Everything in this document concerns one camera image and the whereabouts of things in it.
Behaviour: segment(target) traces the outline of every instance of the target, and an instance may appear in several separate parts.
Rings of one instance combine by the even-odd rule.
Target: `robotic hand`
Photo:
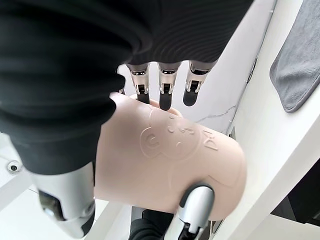
[[[192,60],[189,62],[189,69],[185,83],[185,91],[183,95],[183,102],[186,106],[193,106],[198,97],[200,87],[206,80],[208,73],[214,67],[215,62],[200,62]],[[159,104],[160,108],[167,111],[171,107],[172,94],[176,82],[178,68],[180,62],[176,63],[162,63],[158,62],[159,74]],[[130,70],[133,85],[138,97],[138,100],[148,104],[149,103],[149,63],[140,65],[127,64]]]
[[[109,94],[125,84],[117,67],[128,64],[148,103],[148,63],[158,62],[160,107],[168,110],[180,62],[192,60],[183,97],[191,106],[252,1],[1,1],[0,131],[44,212],[70,236],[84,237],[94,221],[101,125],[116,110]],[[196,239],[212,194],[193,190],[165,239]]]
[[[198,240],[207,227],[214,200],[215,192],[210,186],[201,183],[191,186],[182,197],[163,239]]]
[[[208,225],[214,199],[209,185],[197,183],[185,191],[174,216],[134,207],[129,240],[198,240]]]

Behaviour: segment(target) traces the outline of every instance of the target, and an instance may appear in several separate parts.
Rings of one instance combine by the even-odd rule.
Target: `silver metal part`
[[[93,163],[59,175],[30,174],[44,212],[71,237],[83,238],[91,228],[96,208]]]
[[[184,231],[193,236],[192,239],[198,240],[208,225],[214,198],[214,192],[209,187],[199,186],[192,190],[184,207],[179,207],[173,217],[164,240],[177,240],[185,234]]]
[[[195,93],[198,93],[202,84],[204,84],[207,75],[217,63],[217,61],[213,63],[201,63],[199,61],[190,61],[189,62],[189,70],[188,75],[186,77],[185,89],[187,92],[191,91],[191,83],[192,81],[197,82],[197,87],[195,89]]]
[[[16,161],[16,160],[10,161],[6,166],[7,171],[11,175],[18,174],[19,172],[22,171],[23,168],[24,168],[24,166],[19,161]]]
[[[167,94],[172,94],[174,90],[174,86],[176,83],[176,77],[178,73],[178,68],[180,66],[180,63],[158,63],[159,66],[159,88],[160,93],[164,94],[164,84],[169,84],[169,91],[166,92]]]
[[[149,93],[149,63],[141,65],[129,65],[127,67],[130,70],[131,78],[137,95],[140,95],[140,86],[144,88],[144,94]]]

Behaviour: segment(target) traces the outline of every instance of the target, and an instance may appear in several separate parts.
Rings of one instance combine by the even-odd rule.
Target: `gray cloth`
[[[287,113],[297,111],[320,82],[320,1],[304,0],[270,69]]]

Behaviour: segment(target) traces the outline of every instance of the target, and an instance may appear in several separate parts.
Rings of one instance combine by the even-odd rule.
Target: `white panel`
[[[247,240],[319,240],[320,227],[269,215]]]
[[[260,49],[273,4],[274,0],[254,1],[218,63],[206,78],[197,102],[192,107],[183,104],[189,66],[187,62],[183,62],[176,77],[172,106],[178,109],[185,118],[220,132],[227,131]],[[126,94],[135,94],[127,67],[120,66],[119,73],[126,78],[124,88]],[[160,93],[157,64],[150,65],[149,77],[149,95],[158,101]]]
[[[215,240],[244,240],[320,157],[320,87],[295,113],[283,110],[271,83],[271,64],[281,49],[302,0],[279,0],[252,79],[234,118],[236,140],[247,159],[247,184],[240,204]]]

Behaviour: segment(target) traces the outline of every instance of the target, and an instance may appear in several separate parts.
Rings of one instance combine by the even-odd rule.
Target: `crack on wall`
[[[202,122],[203,120],[206,120],[206,119],[212,119],[212,118],[219,118],[219,117],[222,117],[224,115],[226,115],[227,113],[229,113],[230,110],[234,109],[237,105],[233,105],[231,107],[229,107],[224,113],[221,113],[221,114],[209,114],[208,116],[205,116],[203,118],[201,118],[200,120],[197,120],[196,123],[200,123]]]

